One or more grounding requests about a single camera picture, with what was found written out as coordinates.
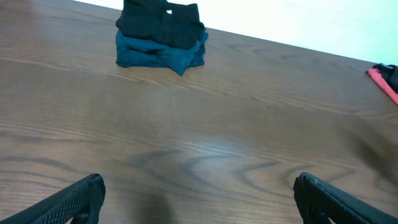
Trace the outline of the plain black t-shirt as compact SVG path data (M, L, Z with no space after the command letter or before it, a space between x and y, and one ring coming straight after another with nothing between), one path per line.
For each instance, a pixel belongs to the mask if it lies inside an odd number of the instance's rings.
M205 32L196 4L166 0L124 0L116 27L127 37L190 49Z

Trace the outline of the folded dark blue garment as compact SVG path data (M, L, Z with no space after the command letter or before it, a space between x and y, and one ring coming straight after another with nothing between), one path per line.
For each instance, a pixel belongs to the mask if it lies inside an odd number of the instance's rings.
M152 40L126 37L119 30L116 33L116 64L120 67L169 68L180 76L186 69L205 64L205 32L190 49L178 49Z

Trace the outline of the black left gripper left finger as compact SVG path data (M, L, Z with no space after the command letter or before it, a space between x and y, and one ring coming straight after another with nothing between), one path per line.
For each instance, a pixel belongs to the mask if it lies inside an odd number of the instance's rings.
M99 174L90 174L1 224L97 224L106 188Z

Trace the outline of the black patterned jersey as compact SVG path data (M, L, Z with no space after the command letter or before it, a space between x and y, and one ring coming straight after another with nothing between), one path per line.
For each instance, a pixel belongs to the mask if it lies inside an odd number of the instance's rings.
M383 63L373 65L373 68L379 70L382 78L387 84L397 93L397 66L396 65L384 65Z

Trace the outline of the red garment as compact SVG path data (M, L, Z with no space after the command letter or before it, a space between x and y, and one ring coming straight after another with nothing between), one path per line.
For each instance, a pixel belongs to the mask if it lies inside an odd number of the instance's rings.
M381 88L384 93L395 103L398 104L397 93L388 85L388 83L383 79L381 72L377 68L370 68L367 74L371 79Z

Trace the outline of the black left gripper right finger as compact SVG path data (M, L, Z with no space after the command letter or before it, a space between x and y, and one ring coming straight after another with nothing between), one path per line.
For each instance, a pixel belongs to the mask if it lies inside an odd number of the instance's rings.
M397 217L308 172L295 179L293 190L303 224L397 224Z

